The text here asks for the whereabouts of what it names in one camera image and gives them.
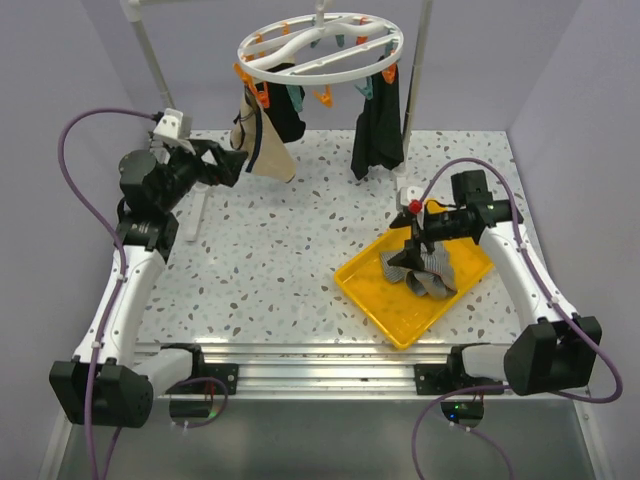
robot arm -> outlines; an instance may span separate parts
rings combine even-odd
[[[491,258],[514,302],[522,334],[511,346],[474,344],[458,346],[449,355],[446,375],[449,384],[464,385],[466,378],[508,382],[518,395],[550,392],[585,386],[595,362],[595,352],[562,320],[525,263],[520,248],[527,248],[543,283],[554,294],[553,301],[571,315],[580,328],[599,344],[602,331],[594,317],[580,317],[553,283],[544,265],[530,248],[529,237],[518,213],[524,245],[514,238],[508,201],[493,200],[482,170],[452,177],[456,208],[430,214],[404,208],[392,228],[410,226],[412,234],[405,249],[390,264],[422,269],[420,251],[432,251],[434,242],[471,237]],[[403,205],[417,200],[422,191],[409,187],[401,192]]]
[[[49,382],[72,423],[84,423],[84,398],[89,365],[97,346],[96,331],[119,280],[123,283],[97,350],[93,424],[141,427],[151,413],[155,397],[182,380],[203,376],[204,358],[196,345],[170,345],[143,363],[133,364],[144,308],[164,271],[178,230],[171,210],[197,181],[235,185],[247,157],[245,152],[226,151],[213,141],[189,141],[189,125],[190,120],[181,112],[167,109],[154,135],[165,144],[170,154],[168,162],[159,163],[146,150],[131,152],[120,162],[124,199],[118,208],[116,232],[127,260],[124,278],[120,273],[120,252],[116,250],[105,293],[89,330],[72,359],[55,362],[49,373]],[[215,164],[202,160],[207,153]]]

beige cloth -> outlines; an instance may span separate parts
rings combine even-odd
[[[262,105],[246,88],[236,126],[231,131],[231,147],[249,153],[246,169],[249,173],[287,183],[296,175],[295,161],[280,140],[269,116],[265,115]]]

yellow tray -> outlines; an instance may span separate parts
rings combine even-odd
[[[432,213],[443,210],[433,202],[429,204]],[[344,293],[401,350],[418,340],[493,268],[489,257],[470,238],[446,241],[458,293],[441,300],[428,295],[418,297],[404,282],[389,283],[380,264],[380,252],[403,248],[410,233],[409,227],[388,230],[334,275]]]

gray cloth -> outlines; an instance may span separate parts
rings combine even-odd
[[[429,255],[424,245],[421,256],[424,271],[415,271],[403,267],[392,267],[389,260],[402,250],[380,252],[380,262],[385,278],[391,283],[404,280],[413,293],[422,297],[431,295],[434,298],[447,298],[458,292],[455,273],[449,262],[449,252],[442,242],[435,244],[435,251]]]

purple wall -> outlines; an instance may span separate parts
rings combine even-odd
[[[596,409],[620,480],[640,467],[639,19],[636,1],[584,0],[509,131],[547,264],[626,380]],[[593,393],[612,383],[600,363]]]
[[[159,108],[135,36],[118,0],[82,0],[122,82],[137,106]],[[515,120],[580,0],[435,0],[415,126],[505,130]],[[405,32],[401,64],[405,98],[421,0],[336,0],[333,11],[386,17]],[[312,0],[218,0],[160,5],[143,18],[178,108],[197,128],[226,129],[235,117],[236,48],[252,31],[313,11]],[[335,42],[321,42],[318,49]],[[335,86],[327,109],[312,96],[310,128],[354,128],[363,98],[352,84]]]
[[[75,114],[130,107],[77,0],[11,0],[0,15],[0,478],[37,478],[58,403],[54,359],[68,359],[106,284],[113,248],[66,187],[57,137]],[[87,120],[70,171],[108,218],[117,162],[142,144],[138,120]]]

